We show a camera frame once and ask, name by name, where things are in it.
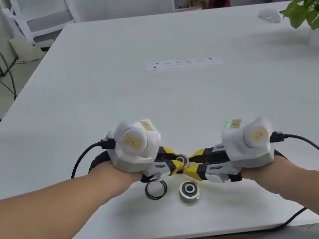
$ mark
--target wrist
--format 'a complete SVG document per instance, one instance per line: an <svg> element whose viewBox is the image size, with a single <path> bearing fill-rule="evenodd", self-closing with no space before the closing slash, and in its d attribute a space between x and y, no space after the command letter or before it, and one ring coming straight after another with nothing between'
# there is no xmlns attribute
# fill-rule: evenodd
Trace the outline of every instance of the wrist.
<svg viewBox="0 0 319 239"><path fill-rule="evenodd" d="M86 177L89 181L90 187L93 190L92 195L96 200L98 206L100 207L107 203L112 197L111 193L108 192L108 187L106 186L106 177L103 177L103 175L95 173L90 173Z"/></svg>

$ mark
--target cable connector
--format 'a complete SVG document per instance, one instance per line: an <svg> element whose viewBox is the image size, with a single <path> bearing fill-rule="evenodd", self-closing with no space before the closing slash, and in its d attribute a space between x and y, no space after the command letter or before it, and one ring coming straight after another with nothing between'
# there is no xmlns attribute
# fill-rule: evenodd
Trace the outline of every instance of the cable connector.
<svg viewBox="0 0 319 239"><path fill-rule="evenodd" d="M270 143L284 142L286 135L282 132L273 132L270 136Z"/></svg>
<svg viewBox="0 0 319 239"><path fill-rule="evenodd" d="M115 145L116 143L113 138L104 138L99 142L99 146L102 149L114 149Z"/></svg>

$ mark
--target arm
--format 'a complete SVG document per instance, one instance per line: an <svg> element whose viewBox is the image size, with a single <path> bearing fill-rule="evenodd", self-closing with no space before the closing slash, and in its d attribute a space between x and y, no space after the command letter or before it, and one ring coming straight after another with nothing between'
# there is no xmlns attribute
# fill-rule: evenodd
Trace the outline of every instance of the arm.
<svg viewBox="0 0 319 239"><path fill-rule="evenodd" d="M1 238L71 239L101 205L141 177L103 163L87 176L1 200Z"/></svg>
<svg viewBox="0 0 319 239"><path fill-rule="evenodd" d="M300 168L283 157L275 156L272 164L244 169L242 176L319 214L319 171Z"/></svg>

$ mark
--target power strip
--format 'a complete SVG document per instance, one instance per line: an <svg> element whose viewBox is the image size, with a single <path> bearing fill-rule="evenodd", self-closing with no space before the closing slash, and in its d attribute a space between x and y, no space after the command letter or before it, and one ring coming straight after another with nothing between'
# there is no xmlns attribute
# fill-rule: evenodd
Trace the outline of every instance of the power strip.
<svg viewBox="0 0 319 239"><path fill-rule="evenodd" d="M146 71L157 71L157 70L167 70L167 69L178 69L187 67L198 67L198 66L208 66L222 64L222 60L219 58L194 58L185 60L167 60L156 63L146 64Z"/></svg>

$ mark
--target hand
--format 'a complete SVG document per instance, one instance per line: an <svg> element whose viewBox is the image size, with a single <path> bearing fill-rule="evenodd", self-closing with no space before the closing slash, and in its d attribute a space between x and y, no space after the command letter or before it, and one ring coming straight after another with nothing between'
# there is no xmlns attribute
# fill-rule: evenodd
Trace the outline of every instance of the hand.
<svg viewBox="0 0 319 239"><path fill-rule="evenodd" d="M288 195L292 182L303 170L286 158L275 156L273 163L260 168L243 169L243 178L256 181L269 192L280 194L283 198Z"/></svg>
<svg viewBox="0 0 319 239"><path fill-rule="evenodd" d="M132 183L141 180L141 173L125 173L114 168L111 162L104 162L92 169L88 175L105 197L103 203L124 193Z"/></svg>

